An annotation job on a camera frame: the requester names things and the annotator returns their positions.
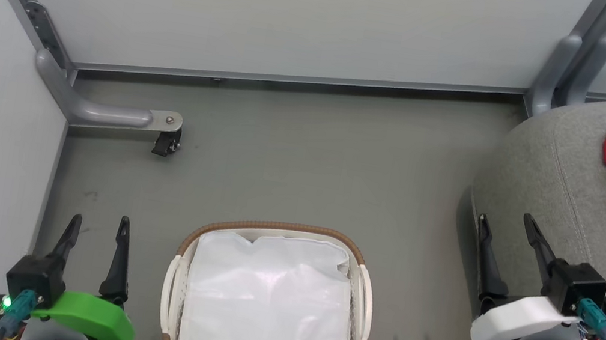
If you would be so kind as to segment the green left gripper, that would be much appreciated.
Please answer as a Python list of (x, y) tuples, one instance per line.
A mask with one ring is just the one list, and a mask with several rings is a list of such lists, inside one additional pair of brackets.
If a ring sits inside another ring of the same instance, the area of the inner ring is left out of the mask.
[[(48, 253), (48, 276), (61, 276), (77, 243), (83, 216), (74, 214)], [(116, 232), (116, 249), (100, 298), (67, 291), (51, 307), (34, 290), (16, 296), (0, 294), (0, 340), (135, 340), (131, 320), (123, 310), (129, 299), (130, 220), (123, 216)]]

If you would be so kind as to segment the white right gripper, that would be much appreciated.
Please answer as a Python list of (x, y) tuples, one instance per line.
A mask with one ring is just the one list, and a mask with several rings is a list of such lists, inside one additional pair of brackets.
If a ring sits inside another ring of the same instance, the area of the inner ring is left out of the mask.
[[(548, 294), (556, 256), (531, 214), (524, 214), (527, 241), (535, 252), (541, 277), (541, 294)], [(509, 289), (500, 276), (492, 248), (493, 234), (485, 214), (479, 215), (477, 253), (478, 298), (505, 298)], [(545, 296), (522, 297), (496, 304), (471, 324), (471, 340), (606, 340), (606, 298), (602, 303), (577, 294), (563, 315)]]

